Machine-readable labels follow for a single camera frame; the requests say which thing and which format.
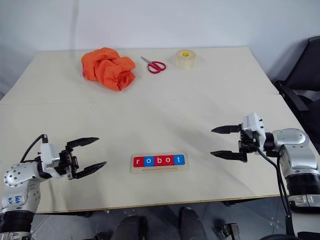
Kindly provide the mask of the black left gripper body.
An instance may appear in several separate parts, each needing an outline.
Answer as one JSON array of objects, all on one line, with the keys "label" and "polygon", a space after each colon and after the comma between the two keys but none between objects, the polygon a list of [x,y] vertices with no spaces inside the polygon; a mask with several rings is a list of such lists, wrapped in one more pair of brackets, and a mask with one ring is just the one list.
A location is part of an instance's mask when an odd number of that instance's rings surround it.
[{"label": "black left gripper body", "polygon": [[60,176],[66,175],[68,179],[77,179],[79,164],[77,157],[73,156],[72,151],[72,148],[66,148],[59,153],[59,161],[55,170]]}]

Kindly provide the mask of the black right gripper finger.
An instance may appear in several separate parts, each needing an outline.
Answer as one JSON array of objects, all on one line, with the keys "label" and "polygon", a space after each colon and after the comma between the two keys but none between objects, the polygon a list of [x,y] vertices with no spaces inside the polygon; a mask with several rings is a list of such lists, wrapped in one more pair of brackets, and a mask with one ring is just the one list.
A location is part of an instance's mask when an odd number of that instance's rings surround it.
[{"label": "black right gripper finger", "polygon": [[242,130],[242,125],[224,125],[218,126],[211,130],[213,133],[218,134],[230,134],[230,133],[239,133]]},{"label": "black right gripper finger", "polygon": [[243,163],[247,162],[247,154],[243,152],[232,152],[229,150],[218,150],[210,152],[211,155],[225,159],[225,160],[233,160],[233,161],[241,161]]}]

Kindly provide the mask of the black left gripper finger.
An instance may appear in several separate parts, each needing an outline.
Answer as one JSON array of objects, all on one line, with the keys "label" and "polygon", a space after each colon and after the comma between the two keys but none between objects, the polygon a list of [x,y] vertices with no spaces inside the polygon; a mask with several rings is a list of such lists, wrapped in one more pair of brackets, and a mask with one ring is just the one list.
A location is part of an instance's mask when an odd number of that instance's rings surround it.
[{"label": "black left gripper finger", "polygon": [[98,137],[83,137],[78,138],[72,141],[69,141],[66,143],[66,149],[67,150],[73,150],[75,147],[83,147],[89,144],[94,143],[95,141],[98,141]]},{"label": "black left gripper finger", "polygon": [[95,173],[96,171],[98,171],[99,169],[101,169],[102,167],[104,167],[106,164],[107,164],[107,162],[104,161],[104,162],[96,163],[96,164],[90,165],[88,167],[85,167],[82,171],[76,172],[74,174],[74,178],[81,179],[83,177],[91,175],[91,174]]}]

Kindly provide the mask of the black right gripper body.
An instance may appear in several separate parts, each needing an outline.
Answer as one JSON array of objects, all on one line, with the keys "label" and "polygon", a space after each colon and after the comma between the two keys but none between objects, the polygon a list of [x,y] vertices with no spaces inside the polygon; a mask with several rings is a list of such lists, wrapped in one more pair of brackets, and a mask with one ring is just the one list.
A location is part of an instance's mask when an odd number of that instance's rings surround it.
[{"label": "black right gripper body", "polygon": [[254,153],[259,148],[259,134],[256,131],[240,131],[240,140],[238,141],[241,162],[248,161],[247,154]]}]

